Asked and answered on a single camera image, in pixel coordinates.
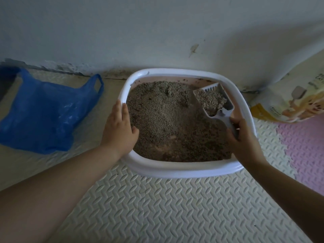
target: left hand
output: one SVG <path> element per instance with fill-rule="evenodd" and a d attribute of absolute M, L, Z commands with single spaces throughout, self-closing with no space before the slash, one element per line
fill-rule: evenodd
<path fill-rule="evenodd" d="M 119 159 L 132 151 L 138 135 L 139 129 L 131 127 L 126 103 L 121 106 L 117 100 L 107 119 L 100 145 L 115 150 Z"/>

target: litter box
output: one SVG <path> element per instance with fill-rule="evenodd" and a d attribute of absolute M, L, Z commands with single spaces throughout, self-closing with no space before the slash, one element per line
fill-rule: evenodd
<path fill-rule="evenodd" d="M 247 124 L 256 135 L 255 126 L 249 107 L 237 87 L 226 77 L 210 72 L 185 69 L 152 68 L 144 69 L 132 74 L 125 82 L 119 99 L 126 102 L 131 89 L 142 83 L 155 81 L 180 82 L 205 87 L 213 83 L 220 83 L 234 104 L 232 116 L 246 119 Z M 208 162 L 166 162 L 144 158 L 132 150 L 122 157 L 122 161 L 131 170 L 148 177 L 157 178 L 199 178 L 231 174 L 243 169 L 243 166 L 232 154 L 230 159 Z"/>

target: pink foam mat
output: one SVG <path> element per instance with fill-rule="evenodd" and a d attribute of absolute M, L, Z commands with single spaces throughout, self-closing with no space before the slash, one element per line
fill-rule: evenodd
<path fill-rule="evenodd" d="M 298 172 L 296 179 L 324 195 L 324 114 L 296 124 L 280 123 L 277 132 Z"/>

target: textured mat surface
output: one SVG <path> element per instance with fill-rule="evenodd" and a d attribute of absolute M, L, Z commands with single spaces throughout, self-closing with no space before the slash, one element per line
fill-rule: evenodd
<path fill-rule="evenodd" d="M 324 195 L 324 114 L 297 124 L 279 124 L 296 179 Z"/>
<path fill-rule="evenodd" d="M 37 78 L 80 86 L 87 78 L 31 71 Z M 106 90 L 75 131 L 67 152 L 37 155 L 0 146 L 0 190 L 97 146 L 105 120 L 124 84 Z M 16 85 L 0 102 L 0 119 Z M 277 125 L 256 120 L 268 161 L 294 177 Z M 49 242 L 310 242 L 245 170 L 203 179 L 154 179 L 118 163 L 84 195 Z"/>

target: litter clump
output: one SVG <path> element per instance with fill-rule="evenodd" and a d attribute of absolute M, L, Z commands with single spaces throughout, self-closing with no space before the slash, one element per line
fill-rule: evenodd
<path fill-rule="evenodd" d="M 211 117 L 215 116 L 217 111 L 223 108 L 227 102 L 227 99 L 217 91 L 197 90 L 195 95 L 207 114 Z"/>
<path fill-rule="evenodd" d="M 196 87 L 176 82 L 143 83 L 128 95 L 131 125 L 140 130 L 134 151 L 153 160 L 203 162 L 229 159 L 226 126 L 195 104 Z"/>

